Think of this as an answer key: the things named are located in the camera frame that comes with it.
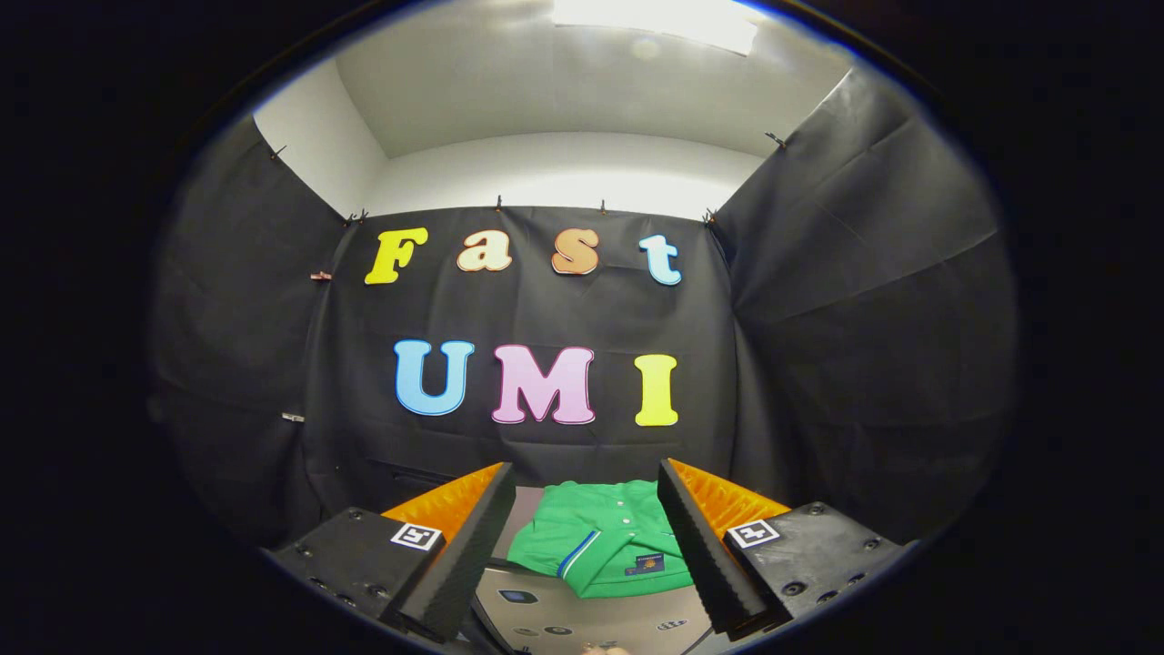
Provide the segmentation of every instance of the green shirt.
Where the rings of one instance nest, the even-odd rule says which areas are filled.
[[[658,483],[546,487],[509,560],[566,581],[580,598],[622,598],[691,584]]]

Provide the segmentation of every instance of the hand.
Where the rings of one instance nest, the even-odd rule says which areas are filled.
[[[582,655],[631,655],[625,648],[602,648],[592,643],[582,645]]]

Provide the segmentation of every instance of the blue stripe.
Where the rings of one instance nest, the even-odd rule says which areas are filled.
[[[588,534],[585,536],[585,539],[582,540],[582,543],[580,543],[577,548],[575,548],[573,551],[570,551],[570,554],[566,556],[566,560],[562,560],[562,563],[558,565],[558,577],[559,578],[562,577],[562,569],[566,568],[566,564],[568,564],[569,561],[575,555],[577,555],[580,550],[582,550],[585,547],[585,544],[587,544],[588,541],[590,541],[591,539],[594,539],[595,534],[597,534],[597,531],[591,531],[590,534]]]

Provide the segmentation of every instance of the letter m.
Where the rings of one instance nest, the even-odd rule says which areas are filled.
[[[494,411],[494,421],[498,423],[525,421],[525,412],[518,406],[518,397],[521,396],[525,397],[525,403],[535,421],[540,422],[546,418],[554,398],[558,398],[555,422],[581,425],[594,421],[587,387],[587,371],[594,362],[594,351],[579,348],[563,349],[558,354],[548,376],[541,375],[533,354],[525,347],[498,347],[494,355],[502,363],[502,400],[501,407]]]

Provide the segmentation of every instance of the orange letter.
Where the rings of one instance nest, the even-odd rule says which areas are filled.
[[[597,244],[598,233],[594,229],[577,227],[562,229],[562,233],[554,238],[558,251],[549,257],[549,263],[558,272],[585,275],[598,268],[598,252],[594,251]]]

